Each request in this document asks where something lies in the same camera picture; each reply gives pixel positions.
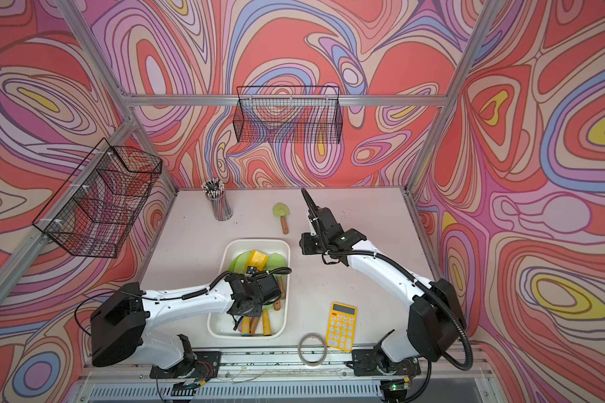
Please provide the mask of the green shovel wooden handle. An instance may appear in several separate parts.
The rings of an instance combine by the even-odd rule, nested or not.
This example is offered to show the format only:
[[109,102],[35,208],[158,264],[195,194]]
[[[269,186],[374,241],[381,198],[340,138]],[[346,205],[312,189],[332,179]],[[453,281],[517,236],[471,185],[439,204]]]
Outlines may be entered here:
[[287,224],[287,216],[290,214],[289,207],[285,203],[276,203],[272,208],[272,214],[278,218],[284,235],[289,234],[289,227]]

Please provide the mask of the yellow plastic shovel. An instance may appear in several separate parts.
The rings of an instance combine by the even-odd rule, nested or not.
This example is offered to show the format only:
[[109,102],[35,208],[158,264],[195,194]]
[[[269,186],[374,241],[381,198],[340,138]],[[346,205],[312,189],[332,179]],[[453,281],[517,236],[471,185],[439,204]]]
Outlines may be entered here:
[[260,323],[262,323],[262,335],[264,337],[272,336],[272,325],[267,309],[262,310],[260,317],[243,318],[240,325],[240,334],[243,337],[255,336]]

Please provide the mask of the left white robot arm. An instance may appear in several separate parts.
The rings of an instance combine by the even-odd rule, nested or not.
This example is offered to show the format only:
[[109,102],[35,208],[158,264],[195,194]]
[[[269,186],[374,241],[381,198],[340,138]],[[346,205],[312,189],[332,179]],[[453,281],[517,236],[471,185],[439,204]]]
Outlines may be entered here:
[[226,270],[208,285],[176,290],[141,290],[138,282],[123,285],[90,317],[92,365],[102,368],[128,360],[184,376],[196,363],[190,340],[161,332],[161,326],[213,313],[260,317],[282,297],[277,276],[290,273],[287,267],[254,275]]

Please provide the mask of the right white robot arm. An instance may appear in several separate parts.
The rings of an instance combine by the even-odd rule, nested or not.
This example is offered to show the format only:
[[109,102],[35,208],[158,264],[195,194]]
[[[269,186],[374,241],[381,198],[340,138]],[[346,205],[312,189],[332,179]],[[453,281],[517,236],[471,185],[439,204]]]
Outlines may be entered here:
[[455,288],[448,280],[430,280],[384,255],[366,235],[344,230],[329,208],[318,206],[301,190],[309,210],[310,231],[301,235],[304,255],[319,255],[325,265],[344,265],[366,275],[398,298],[408,309],[403,334],[388,332],[372,349],[374,368],[391,373],[405,359],[445,359],[469,371],[474,363],[472,344]]

